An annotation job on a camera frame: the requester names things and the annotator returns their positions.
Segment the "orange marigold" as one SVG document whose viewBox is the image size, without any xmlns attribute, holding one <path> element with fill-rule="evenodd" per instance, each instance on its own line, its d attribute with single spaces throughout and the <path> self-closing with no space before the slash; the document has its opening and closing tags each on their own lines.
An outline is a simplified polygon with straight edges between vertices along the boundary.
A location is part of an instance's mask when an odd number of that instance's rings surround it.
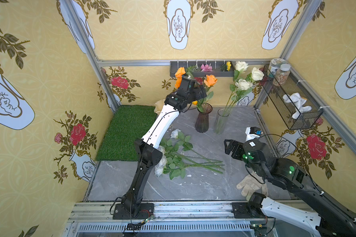
<svg viewBox="0 0 356 237">
<path fill-rule="evenodd" d="M 182 83 L 182 78 L 177 78 L 175 88 L 178 89 L 181 86 L 181 83 Z"/>
</svg>

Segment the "white rose stem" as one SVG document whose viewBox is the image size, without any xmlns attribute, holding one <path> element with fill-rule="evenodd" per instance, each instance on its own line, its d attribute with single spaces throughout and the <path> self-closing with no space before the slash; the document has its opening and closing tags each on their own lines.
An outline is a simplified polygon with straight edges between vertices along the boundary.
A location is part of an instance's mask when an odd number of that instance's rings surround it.
<svg viewBox="0 0 356 237">
<path fill-rule="evenodd" d="M 236 61 L 234 65 L 234 75 L 232 83 L 229 85 L 230 96 L 227 100 L 226 108 L 230 114 L 237 103 L 249 94 L 254 87 L 264 78 L 264 73 L 260 69 L 254 67 L 249 74 L 244 76 L 249 65 L 245 61 Z"/>
</svg>

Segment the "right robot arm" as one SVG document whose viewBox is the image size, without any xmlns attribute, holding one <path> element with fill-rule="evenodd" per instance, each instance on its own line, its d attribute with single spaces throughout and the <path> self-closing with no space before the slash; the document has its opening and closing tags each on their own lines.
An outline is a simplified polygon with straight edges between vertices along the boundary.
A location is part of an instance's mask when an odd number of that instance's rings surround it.
<svg viewBox="0 0 356 237">
<path fill-rule="evenodd" d="M 257 138 L 244 143 L 226 139 L 224 149 L 264 181 L 287 190 L 312 209 L 303 211 L 253 193 L 247 204 L 250 216 L 282 220 L 315 237 L 356 237 L 356 213 L 325 192 L 294 161 L 275 158 L 267 144 Z"/>
</svg>

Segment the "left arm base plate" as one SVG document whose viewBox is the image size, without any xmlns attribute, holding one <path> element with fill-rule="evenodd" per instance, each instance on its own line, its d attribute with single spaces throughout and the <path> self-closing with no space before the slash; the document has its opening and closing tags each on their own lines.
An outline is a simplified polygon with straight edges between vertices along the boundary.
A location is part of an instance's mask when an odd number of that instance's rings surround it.
<svg viewBox="0 0 356 237">
<path fill-rule="evenodd" d="M 126 208 L 123 204 L 115 205 L 113 220 L 144 220 L 154 213 L 154 204 L 152 202 L 142 202 L 135 208 Z"/>
</svg>

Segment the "orange rose stem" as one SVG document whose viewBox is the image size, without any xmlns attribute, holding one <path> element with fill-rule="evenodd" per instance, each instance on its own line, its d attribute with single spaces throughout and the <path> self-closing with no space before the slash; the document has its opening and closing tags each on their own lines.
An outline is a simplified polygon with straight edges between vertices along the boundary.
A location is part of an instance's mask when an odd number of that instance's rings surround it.
<svg viewBox="0 0 356 237">
<path fill-rule="evenodd" d="M 217 78 L 214 76 L 214 75 L 207 75 L 206 76 L 206 79 L 204 80 L 204 86 L 205 86 L 205 89 L 206 89 L 206 98 L 204 99 L 204 102 L 205 103 L 208 103 L 213 95 L 214 95 L 214 92 L 212 91 L 212 88 L 214 87 L 214 85 L 217 83 Z"/>
</svg>

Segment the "orange rose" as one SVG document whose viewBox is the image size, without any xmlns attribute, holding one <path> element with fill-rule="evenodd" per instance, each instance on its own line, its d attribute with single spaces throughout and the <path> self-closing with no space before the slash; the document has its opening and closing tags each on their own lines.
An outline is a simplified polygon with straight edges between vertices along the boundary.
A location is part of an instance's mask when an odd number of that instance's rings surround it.
<svg viewBox="0 0 356 237">
<path fill-rule="evenodd" d="M 182 78 L 182 76 L 186 74 L 185 68 L 184 67 L 180 67 L 177 72 L 175 73 L 175 77 L 176 79 L 178 78 Z"/>
</svg>

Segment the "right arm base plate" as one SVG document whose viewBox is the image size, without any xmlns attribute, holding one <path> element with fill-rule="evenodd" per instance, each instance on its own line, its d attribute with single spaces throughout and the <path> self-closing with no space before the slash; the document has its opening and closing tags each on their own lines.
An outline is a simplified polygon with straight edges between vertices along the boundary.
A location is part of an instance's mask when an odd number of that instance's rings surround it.
<svg viewBox="0 0 356 237">
<path fill-rule="evenodd" d="M 263 214 L 261 208 L 259 208 L 256 204 L 250 204 L 248 202 L 232 202 L 231 209 L 231 213 L 233 213 L 235 219 L 269 218 Z"/>
</svg>

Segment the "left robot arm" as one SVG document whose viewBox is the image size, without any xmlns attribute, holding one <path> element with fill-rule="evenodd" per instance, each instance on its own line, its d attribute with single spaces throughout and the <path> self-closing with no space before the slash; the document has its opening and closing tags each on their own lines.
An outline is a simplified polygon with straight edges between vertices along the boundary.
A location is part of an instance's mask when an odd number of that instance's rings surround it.
<svg viewBox="0 0 356 237">
<path fill-rule="evenodd" d="M 163 154 L 158 150 L 160 142 L 173 121 L 194 101 L 207 96 L 204 85 L 196 79 L 183 76 L 177 91 L 169 94 L 156 121 L 149 131 L 134 142 L 138 155 L 137 170 L 128 191 L 122 196 L 121 202 L 115 204 L 114 220 L 133 220 L 148 217 L 147 210 L 151 213 L 154 204 L 142 203 L 143 191 L 152 169 L 160 163 Z"/>
</svg>

